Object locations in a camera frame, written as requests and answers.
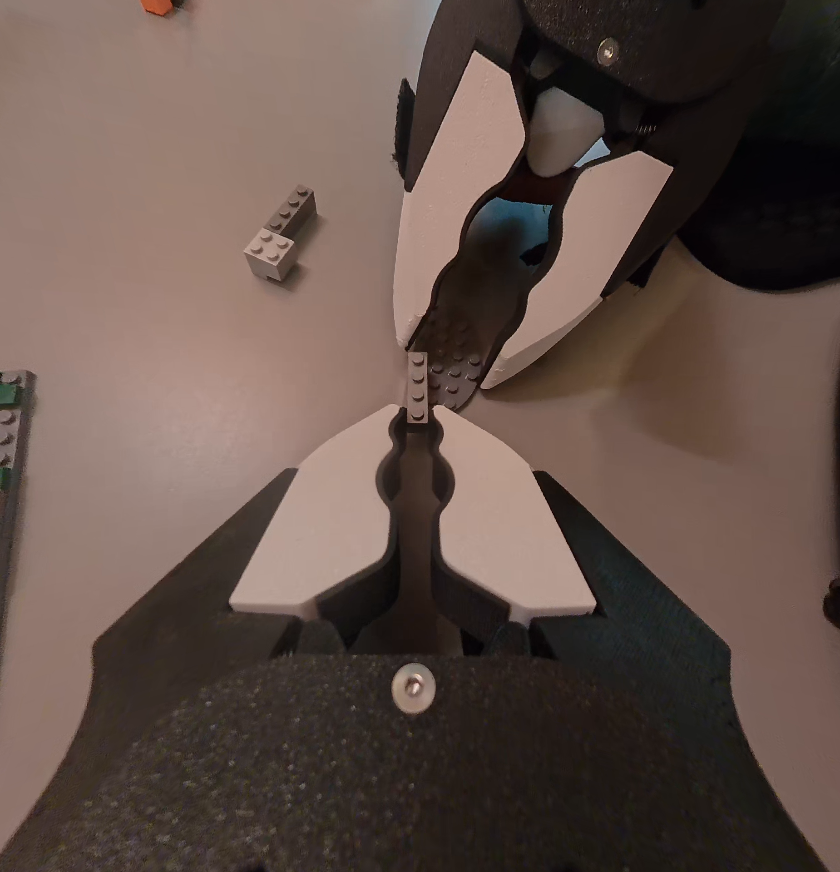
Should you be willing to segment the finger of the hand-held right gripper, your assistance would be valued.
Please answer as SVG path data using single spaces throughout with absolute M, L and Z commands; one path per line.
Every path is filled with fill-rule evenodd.
M 516 376 L 600 303 L 635 234 L 674 169 L 643 151 L 581 169 L 548 237 L 519 325 L 480 387 Z
M 510 71 L 474 50 L 414 189 L 404 194 L 395 249 L 395 338 L 409 345 L 471 214 L 511 174 L 525 143 Z

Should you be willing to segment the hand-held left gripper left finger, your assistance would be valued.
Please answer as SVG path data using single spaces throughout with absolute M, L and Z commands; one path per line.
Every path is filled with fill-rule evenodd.
M 350 643 L 397 598 L 405 410 L 385 406 L 295 470 L 230 596 L 233 611 L 323 619 Z

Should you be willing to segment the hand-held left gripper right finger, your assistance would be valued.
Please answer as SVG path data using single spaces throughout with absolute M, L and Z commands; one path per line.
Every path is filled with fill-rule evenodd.
M 438 610 L 481 644 L 504 624 L 592 614 L 596 598 L 530 465 L 456 412 L 438 406 L 434 417 Z

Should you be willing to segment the dark grey round brick plate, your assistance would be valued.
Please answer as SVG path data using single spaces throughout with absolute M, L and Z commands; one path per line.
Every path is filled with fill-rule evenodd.
M 506 320 L 489 292 L 439 289 L 407 347 L 427 354 L 431 405 L 457 411 L 470 401 Z

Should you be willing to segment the dark grey narrow brick plate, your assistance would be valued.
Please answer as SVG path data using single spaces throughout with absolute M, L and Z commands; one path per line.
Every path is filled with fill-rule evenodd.
M 410 427 L 428 424 L 430 407 L 429 363 L 426 352 L 408 352 L 405 392 L 406 420 Z

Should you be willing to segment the grey desk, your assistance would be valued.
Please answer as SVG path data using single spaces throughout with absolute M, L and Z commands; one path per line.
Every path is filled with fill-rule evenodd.
M 399 398 L 396 94 L 437 2 L 0 2 L 0 369 L 37 375 L 0 682 L 0 851 L 94 641 L 321 442 Z M 298 186 L 284 282 L 244 248 Z M 466 416 L 729 645 L 741 723 L 840 870 L 840 283 L 740 289 L 678 240 Z

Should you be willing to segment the grey L-shaped brick assembly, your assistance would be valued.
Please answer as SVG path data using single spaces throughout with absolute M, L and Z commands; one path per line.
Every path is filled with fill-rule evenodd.
M 251 272 L 270 282 L 284 282 L 297 261 L 296 237 L 314 217 L 315 192 L 298 185 L 245 246 Z

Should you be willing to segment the grey and green brick build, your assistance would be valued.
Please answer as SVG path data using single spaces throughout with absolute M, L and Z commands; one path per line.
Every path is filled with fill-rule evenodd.
M 35 375 L 0 371 L 0 667 L 9 611 L 12 558 L 35 405 Z

